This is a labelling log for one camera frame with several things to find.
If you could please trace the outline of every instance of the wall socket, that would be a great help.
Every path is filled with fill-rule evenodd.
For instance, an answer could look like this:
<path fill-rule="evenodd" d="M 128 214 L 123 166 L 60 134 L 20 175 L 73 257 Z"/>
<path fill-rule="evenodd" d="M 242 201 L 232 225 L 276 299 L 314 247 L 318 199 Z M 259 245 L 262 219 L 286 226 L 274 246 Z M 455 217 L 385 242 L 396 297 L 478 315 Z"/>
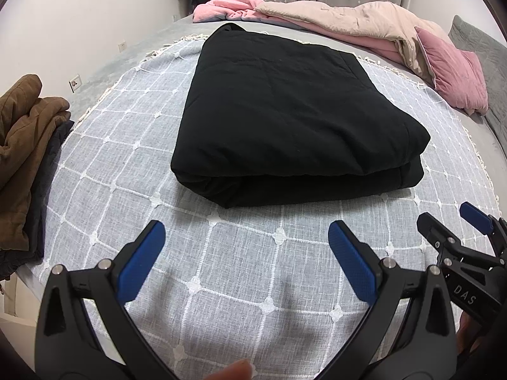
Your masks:
<path fill-rule="evenodd" d="M 70 84 L 70 89 L 72 92 L 75 92 L 79 87 L 81 87 L 81 77 L 76 75 L 71 81 L 68 82 Z"/>

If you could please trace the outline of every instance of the pink velvet pillow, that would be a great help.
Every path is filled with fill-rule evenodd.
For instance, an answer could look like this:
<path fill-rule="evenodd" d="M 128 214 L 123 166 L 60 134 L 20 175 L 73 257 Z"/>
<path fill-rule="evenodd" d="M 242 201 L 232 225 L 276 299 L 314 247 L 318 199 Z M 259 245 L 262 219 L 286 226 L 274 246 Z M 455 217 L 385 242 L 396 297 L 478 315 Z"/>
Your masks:
<path fill-rule="evenodd" d="M 451 107 L 486 114 L 488 92 L 477 54 L 458 50 L 420 27 L 415 27 L 435 91 Z"/>

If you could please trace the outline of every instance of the white wall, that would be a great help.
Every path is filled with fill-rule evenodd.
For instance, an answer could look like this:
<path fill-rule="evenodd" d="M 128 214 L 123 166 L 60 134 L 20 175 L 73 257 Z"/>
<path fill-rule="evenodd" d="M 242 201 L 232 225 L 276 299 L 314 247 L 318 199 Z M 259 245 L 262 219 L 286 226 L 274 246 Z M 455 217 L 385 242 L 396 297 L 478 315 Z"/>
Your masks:
<path fill-rule="evenodd" d="M 407 8 L 417 17 L 436 22 L 446 32 L 451 29 L 452 19 L 457 14 L 505 44 L 498 25 L 482 0 L 410 0 Z"/>
<path fill-rule="evenodd" d="M 38 74 L 43 96 L 72 91 L 119 53 L 186 15 L 187 0 L 8 0 L 0 10 L 0 95 Z"/>

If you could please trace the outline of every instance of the metal screw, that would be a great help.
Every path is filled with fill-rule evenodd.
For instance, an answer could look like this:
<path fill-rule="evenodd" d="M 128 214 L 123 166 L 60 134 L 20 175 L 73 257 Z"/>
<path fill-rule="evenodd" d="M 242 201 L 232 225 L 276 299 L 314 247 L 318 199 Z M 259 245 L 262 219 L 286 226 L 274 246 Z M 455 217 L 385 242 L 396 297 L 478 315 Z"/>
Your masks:
<path fill-rule="evenodd" d="M 429 266 L 429 272 L 434 276 L 437 276 L 440 274 L 440 269 L 436 265 L 431 265 Z"/>
<path fill-rule="evenodd" d="M 111 267 L 112 261 L 108 258 L 103 258 L 101 261 L 97 263 L 97 267 L 101 270 L 107 270 Z"/>
<path fill-rule="evenodd" d="M 61 264 L 57 264 L 55 265 L 52 269 L 51 269 L 51 273 L 53 274 L 60 274 L 61 272 L 63 271 L 63 266 Z"/>
<path fill-rule="evenodd" d="M 396 267 L 396 260 L 391 257 L 386 257 L 382 260 L 382 264 L 384 264 L 384 266 L 388 269 L 393 269 Z"/>

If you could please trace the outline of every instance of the black quilt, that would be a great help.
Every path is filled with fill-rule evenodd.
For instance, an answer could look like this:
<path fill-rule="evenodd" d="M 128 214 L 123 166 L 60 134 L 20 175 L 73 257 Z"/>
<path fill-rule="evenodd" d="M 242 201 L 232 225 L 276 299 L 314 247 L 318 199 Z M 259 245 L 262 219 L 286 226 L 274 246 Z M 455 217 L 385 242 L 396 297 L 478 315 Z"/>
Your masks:
<path fill-rule="evenodd" d="M 416 185 L 429 138 L 353 54 L 226 24 L 202 47 L 171 169 L 224 207 L 351 199 Z"/>

